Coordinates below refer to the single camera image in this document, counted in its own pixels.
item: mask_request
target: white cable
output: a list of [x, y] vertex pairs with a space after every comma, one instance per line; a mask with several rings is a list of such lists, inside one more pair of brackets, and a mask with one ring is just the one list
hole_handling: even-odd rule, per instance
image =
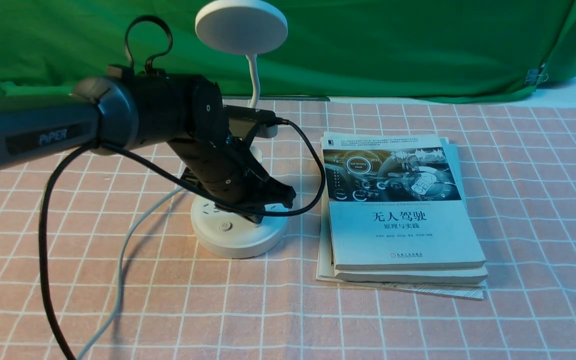
[[126, 235], [126, 237], [123, 241], [123, 246], [121, 247], [121, 253], [119, 253], [119, 258], [117, 260], [117, 285], [116, 285], [117, 295], [116, 295], [116, 298], [114, 299], [114, 306], [112, 307], [112, 312], [110, 312], [110, 316], [105, 321], [105, 323], [101, 326], [101, 328], [99, 328], [99, 330], [96, 331], [94, 336], [85, 344], [84, 348], [78, 354], [77, 360], [82, 360], [86, 356], [86, 353], [90, 350], [90, 348], [92, 348], [94, 346], [94, 344], [99, 340], [99, 338], [103, 335], [103, 333], [105, 333], [106, 330], [108, 330], [108, 327], [110, 326], [110, 324], [112, 324], [115, 317], [117, 317], [117, 315], [119, 314], [119, 307], [121, 307], [122, 299], [124, 296], [124, 280], [122, 278], [122, 274], [123, 274], [123, 269], [122, 269], [123, 266], [122, 265], [124, 263], [124, 254], [126, 253], [126, 248], [128, 247], [128, 243], [130, 242], [130, 238], [132, 237], [133, 233], [135, 232], [135, 230], [137, 230], [137, 227], [141, 223], [143, 223], [144, 220], [150, 214], [152, 214], [155, 210], [158, 209], [158, 207], [160, 207], [161, 205], [166, 203], [168, 200], [173, 198], [173, 196], [175, 196], [176, 194], [179, 194], [181, 191], [183, 191], [183, 187], [179, 187], [178, 189], [171, 191], [169, 194], [167, 194], [161, 200], [159, 200], [157, 203], [155, 203], [153, 205], [153, 207], [146, 210], [146, 212], [144, 212], [141, 215], [141, 217], [135, 223], [132, 224], [132, 227], [130, 227], [130, 231], [128, 231], [128, 234]]
[[[252, 80], [252, 98], [250, 98], [250, 102], [248, 103], [249, 108], [256, 108], [257, 103], [259, 102], [259, 94], [261, 85], [259, 84], [259, 73], [257, 70], [257, 55], [246, 55], [246, 59], [248, 60], [248, 64], [250, 67], [250, 80]], [[110, 316], [105, 321], [105, 323], [99, 328], [99, 330], [94, 334], [94, 336], [84, 345], [84, 348], [77, 356], [77, 360], [82, 360], [86, 353], [94, 346], [94, 344], [99, 340], [99, 338], [108, 330], [110, 324], [113, 323], [117, 315], [119, 314], [119, 307], [122, 303], [122, 298], [124, 294], [124, 280], [122, 278], [122, 265], [124, 264], [124, 255], [126, 253], [126, 248], [128, 247], [128, 243], [130, 242], [130, 238], [133, 236], [133, 233], [137, 229], [137, 227], [144, 222], [144, 220], [150, 216], [158, 207], [166, 203], [168, 200], [173, 198], [176, 194], [183, 191], [183, 187], [179, 187], [174, 191], [171, 191], [169, 194], [164, 196], [161, 200], [153, 205], [150, 209], [146, 210], [141, 217], [132, 224], [130, 227], [130, 231], [126, 235], [123, 246], [121, 247], [121, 253], [119, 253], [119, 258], [117, 260], [117, 295], [114, 299], [114, 306], [112, 307], [112, 312], [110, 312]]]

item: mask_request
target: white desk lamp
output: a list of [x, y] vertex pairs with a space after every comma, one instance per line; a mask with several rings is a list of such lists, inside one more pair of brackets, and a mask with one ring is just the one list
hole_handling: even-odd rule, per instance
[[[214, 50], [245, 55], [252, 79], [253, 95], [248, 107], [256, 108], [260, 86], [257, 55], [279, 48], [288, 37], [288, 22], [279, 9], [262, 0], [216, 0], [202, 7], [194, 21], [197, 37]], [[251, 148], [261, 162], [258, 148]], [[268, 212], [285, 212], [280, 204]], [[281, 241], [288, 218], [266, 216], [253, 224], [237, 214], [215, 209], [214, 203], [196, 196], [190, 219], [199, 243], [222, 258], [242, 259], [262, 255]]]
[[250, 65], [252, 98], [259, 100], [257, 55], [279, 48], [288, 37], [288, 21], [276, 7], [262, 0], [217, 0], [202, 7], [194, 20], [197, 37], [208, 47], [245, 55]]

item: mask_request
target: pink checkered tablecloth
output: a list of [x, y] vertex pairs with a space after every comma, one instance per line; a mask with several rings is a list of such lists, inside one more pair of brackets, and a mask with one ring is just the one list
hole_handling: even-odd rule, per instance
[[[468, 212], [487, 257], [483, 301], [314, 280], [320, 209], [279, 246], [220, 259], [197, 244], [181, 193], [136, 231], [123, 313], [94, 360], [576, 360], [576, 109], [265, 101], [302, 126], [376, 135], [438, 133], [457, 144]], [[311, 200], [320, 180], [296, 133], [259, 140], [264, 166]], [[166, 145], [139, 151], [179, 174]], [[62, 359], [39, 296], [37, 221], [63, 155], [0, 172], [0, 359]], [[85, 155], [52, 197], [50, 281], [78, 351], [115, 298], [130, 225], [174, 189], [128, 159]]]

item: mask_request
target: book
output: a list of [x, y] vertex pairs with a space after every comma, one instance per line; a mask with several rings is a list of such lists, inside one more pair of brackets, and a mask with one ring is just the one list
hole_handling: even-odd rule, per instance
[[488, 278], [484, 266], [466, 269], [437, 270], [402, 270], [402, 271], [370, 271], [370, 270], [335, 270], [334, 278], [344, 281], [362, 282], [379, 281], [386, 283], [463, 285], [478, 287]]
[[[328, 204], [328, 195], [322, 196], [322, 209]], [[330, 222], [327, 215], [321, 217], [321, 237], [319, 239], [317, 271], [315, 279], [329, 283], [338, 283], [352, 287], [371, 289], [398, 290], [403, 292], [415, 292], [419, 294], [431, 294], [435, 296], [456, 297], [460, 299], [483, 300], [483, 289], [486, 282], [479, 285], [441, 285], [441, 284], [407, 284], [401, 282], [361, 281], [352, 282], [335, 278], [334, 263], [332, 261], [332, 239], [330, 238]]]
[[322, 153], [335, 271], [355, 272], [354, 279], [446, 269], [487, 276], [438, 136], [325, 132]]
[[[452, 172], [454, 174], [454, 179], [459, 189], [459, 193], [464, 193], [464, 183], [462, 182], [461, 169], [459, 166], [459, 155], [457, 152], [457, 146], [450, 144], [446, 137], [441, 137], [441, 145], [446, 154], [446, 158]], [[403, 292], [416, 292], [421, 294], [432, 294], [435, 296], [444, 297], [457, 297], [462, 299], [475, 299], [483, 300], [483, 289], [485, 288], [486, 281], [483, 280], [480, 283], [464, 283], [458, 284], [459, 279], [454, 279], [451, 284], [438, 284], [437, 276], [446, 276], [446, 272], [450, 273], [449, 270], [444, 271], [414, 271], [413, 275], [418, 275], [418, 278], [408, 278], [413, 280], [412, 283], [398, 282], [406, 280], [406, 274], [404, 271], [399, 271], [397, 274], [401, 276], [400, 278], [389, 278], [389, 280], [378, 280], [379, 276], [384, 276], [388, 274], [388, 271], [357, 271], [361, 275], [365, 275], [365, 278], [359, 279], [359, 281], [349, 281], [340, 278], [340, 275], [345, 273], [345, 271], [339, 271], [334, 269], [334, 262], [332, 260], [332, 239], [330, 236], [330, 221], [328, 214], [328, 192], [324, 192], [322, 197], [322, 217], [321, 217], [321, 235], [319, 240], [318, 257], [317, 257], [317, 271], [316, 280], [334, 282], [341, 285], [350, 285], [355, 287], [364, 287], [372, 289], [389, 289], [398, 290]], [[430, 283], [418, 283], [422, 280], [419, 276], [428, 276], [429, 273], [434, 272], [434, 278], [428, 278]]]

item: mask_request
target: robotic arm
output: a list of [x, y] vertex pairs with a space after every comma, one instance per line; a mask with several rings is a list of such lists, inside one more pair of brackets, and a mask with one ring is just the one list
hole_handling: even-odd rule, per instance
[[254, 136], [273, 137], [281, 123], [272, 111], [223, 105], [219, 86], [201, 75], [111, 65], [70, 95], [0, 98], [0, 170], [90, 142], [98, 155], [114, 153], [102, 144], [130, 151], [165, 142], [187, 167], [183, 180], [258, 224], [265, 205], [290, 209], [296, 197], [250, 152]]

